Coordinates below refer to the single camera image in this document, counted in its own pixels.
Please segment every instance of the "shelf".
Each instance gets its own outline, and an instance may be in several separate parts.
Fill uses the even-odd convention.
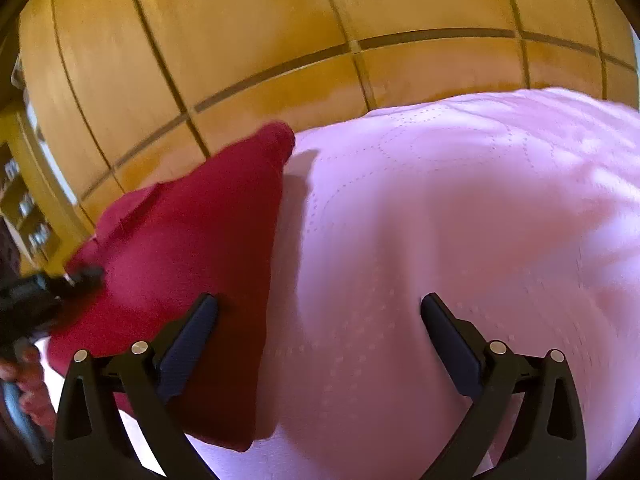
[[[46,219],[44,218],[42,211],[40,211],[40,208],[37,205],[34,205],[28,215],[18,221],[15,228],[18,229],[20,236],[25,240],[25,243],[27,243],[29,240],[29,234],[33,233],[41,222],[46,222]]]
[[[34,263],[34,266],[37,269],[41,269],[45,265],[47,265],[47,257],[44,255],[44,253],[40,249],[37,249],[35,251],[32,251],[32,249],[29,249],[29,253]]]
[[[8,163],[14,156],[9,149],[9,145],[6,142],[0,144],[0,169],[4,173],[4,165]]]
[[[27,192],[27,185],[20,175],[17,175],[7,186],[0,197],[0,210],[5,218],[14,226],[22,218],[20,200]]]
[[[52,231],[49,240],[46,241],[46,243],[40,248],[40,250],[44,254],[44,257],[47,260],[50,260],[58,250],[58,247],[60,247],[60,237]]]
[[[15,245],[20,250],[20,253],[22,254],[22,256],[27,258],[27,260],[29,261],[32,267],[39,269],[40,266],[36,261],[36,259],[34,258],[34,254],[30,251],[30,249],[24,243],[24,240],[22,240],[20,233],[16,230],[13,224],[11,224],[11,222],[7,222],[6,226],[9,228],[9,232],[11,233],[11,238],[14,239]]]

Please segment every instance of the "wooden wall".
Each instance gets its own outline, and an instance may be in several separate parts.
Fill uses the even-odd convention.
[[[44,136],[95,222],[270,118],[549,85],[638,107],[613,0],[31,0],[20,19]]]

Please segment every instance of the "black handle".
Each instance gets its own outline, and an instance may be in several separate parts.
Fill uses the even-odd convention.
[[[52,443],[45,436],[43,429],[36,425],[29,415],[20,408],[20,388],[15,383],[2,381],[2,394],[7,412],[14,423],[15,429],[20,433],[33,462],[42,465],[48,461],[52,453]]]
[[[486,346],[482,334],[472,323],[456,318],[435,292],[422,298],[420,316],[458,393],[479,399]]]
[[[156,393],[165,404],[184,390],[217,318],[216,298],[201,294],[183,318],[167,324],[154,339]]]

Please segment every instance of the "finger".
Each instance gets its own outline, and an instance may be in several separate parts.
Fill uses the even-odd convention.
[[[25,363],[39,363],[40,362],[40,350],[36,346],[29,346],[22,352],[22,360]]]
[[[20,367],[15,382],[24,392],[37,390],[44,384],[44,370],[40,364],[27,364]]]
[[[46,410],[46,412],[40,415],[32,415],[31,420],[35,422],[38,426],[45,428],[47,433],[49,433],[50,437],[53,437],[56,433],[56,412],[53,409],[53,406],[50,410]]]
[[[49,406],[51,406],[51,399],[49,399],[49,391],[46,386],[41,386],[37,390],[27,392],[20,397],[21,409],[30,415],[37,415]]]
[[[15,364],[5,361],[4,359],[0,360],[0,379],[13,382],[17,375],[18,367]]]

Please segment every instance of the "black clamp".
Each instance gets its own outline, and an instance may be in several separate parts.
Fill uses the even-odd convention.
[[[586,478],[580,402],[561,351],[532,357],[514,354],[502,341],[487,342],[435,293],[424,297],[420,315],[456,389],[474,402],[421,480]],[[524,393],[524,400],[500,460],[474,476],[517,393]]]
[[[198,361],[218,314],[216,299],[201,295],[181,319],[151,342],[116,356],[79,350],[68,370],[58,409],[54,480],[157,480],[136,456],[113,399],[127,394],[151,451],[170,480],[218,480],[164,404],[179,395]]]

